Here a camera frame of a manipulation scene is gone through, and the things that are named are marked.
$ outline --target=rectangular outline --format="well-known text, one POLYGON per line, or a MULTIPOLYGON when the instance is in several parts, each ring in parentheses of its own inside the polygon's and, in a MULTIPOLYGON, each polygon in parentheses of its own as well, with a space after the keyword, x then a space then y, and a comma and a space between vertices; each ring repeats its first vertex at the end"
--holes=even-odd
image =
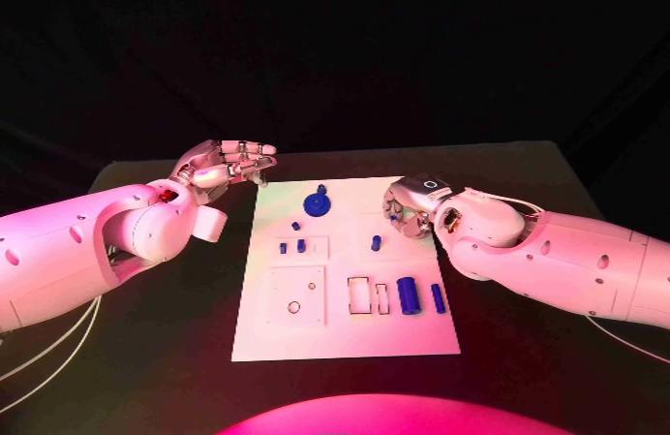
POLYGON ((374 313, 374 302, 371 301, 371 312, 352 312, 352 286, 349 285, 349 281, 354 278, 365 278, 368 283, 368 295, 371 294, 371 277, 349 277, 346 279, 346 288, 349 289, 349 315, 359 316, 361 314, 372 314, 374 313))
POLYGON ((381 316, 388 316, 391 314, 391 301, 388 300, 388 287, 385 283, 375 284, 375 292, 378 293, 378 312, 381 316), (378 287, 384 287, 384 292, 387 293, 387 312, 381 312, 381 289, 378 287))

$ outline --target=table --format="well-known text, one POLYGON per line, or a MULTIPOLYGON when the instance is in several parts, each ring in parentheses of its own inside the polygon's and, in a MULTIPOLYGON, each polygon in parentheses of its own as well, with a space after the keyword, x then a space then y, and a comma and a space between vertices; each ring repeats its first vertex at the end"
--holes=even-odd
MULTIPOLYGON (((116 162, 91 191, 166 177, 173 164, 116 162)), ((417 172, 548 210, 601 217, 558 147, 545 141, 280 155, 269 178, 417 172)), ((194 238, 173 261, 106 294, 75 359, 0 416, 3 433, 212 433, 294 402, 362 392, 453 398, 580 433, 670 432, 670 367, 626 348, 584 317, 495 282, 469 280, 441 249, 459 356, 231 362, 256 192, 256 185, 237 185, 215 202, 230 214, 218 243, 194 238)), ((11 334, 0 346, 3 371, 54 342, 84 308, 11 334)), ((73 347, 68 340, 3 382, 0 403, 42 381, 73 347)))

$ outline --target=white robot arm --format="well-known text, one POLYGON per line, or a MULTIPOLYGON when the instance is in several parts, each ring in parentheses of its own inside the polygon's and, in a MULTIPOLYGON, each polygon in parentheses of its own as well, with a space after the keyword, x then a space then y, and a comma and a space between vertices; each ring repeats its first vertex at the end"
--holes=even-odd
POLYGON ((0 332, 94 299, 175 258, 192 235, 215 242, 227 214, 205 204, 231 183, 266 185, 276 152, 269 144, 208 140, 169 178, 0 218, 0 332))
POLYGON ((466 277, 493 279, 573 313, 670 328, 665 241, 472 188, 459 190, 427 174, 392 183, 382 205, 407 236, 427 236, 434 226, 466 277), (506 201, 524 203, 529 213, 506 201))

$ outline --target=blue object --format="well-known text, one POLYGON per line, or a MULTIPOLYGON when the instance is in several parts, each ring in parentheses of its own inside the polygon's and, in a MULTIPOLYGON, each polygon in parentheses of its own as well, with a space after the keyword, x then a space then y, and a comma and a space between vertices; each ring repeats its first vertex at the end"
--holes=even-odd
POLYGON ((332 210, 332 200, 326 196, 326 186, 319 185, 318 192, 305 199, 305 212, 312 217, 322 217, 332 210))
POLYGON ((407 316, 420 314, 423 306, 420 305, 420 294, 417 293, 417 284, 413 277, 398 279, 398 294, 401 295, 401 308, 407 316))
POLYGON ((381 236, 377 234, 374 236, 374 251, 378 251, 381 249, 381 236))
POLYGON ((444 308, 443 292, 440 292, 440 285, 434 283, 430 286, 430 290, 433 291, 433 299, 436 300, 437 313, 444 314, 447 312, 447 309, 444 308))

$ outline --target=robotic hand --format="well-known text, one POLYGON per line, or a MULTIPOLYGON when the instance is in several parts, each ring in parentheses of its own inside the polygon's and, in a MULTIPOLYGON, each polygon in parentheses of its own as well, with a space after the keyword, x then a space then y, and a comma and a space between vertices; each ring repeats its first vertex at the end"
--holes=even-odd
POLYGON ((0 218, 0 332, 94 299, 175 258, 192 235, 217 242, 227 214, 207 204, 234 183, 266 186, 276 152, 269 144, 208 140, 169 178, 0 218))
POLYGON ((466 277, 493 279, 577 314, 670 328, 669 243, 600 220, 457 189, 427 174, 391 184, 382 208, 413 238, 428 236, 433 225, 466 277))

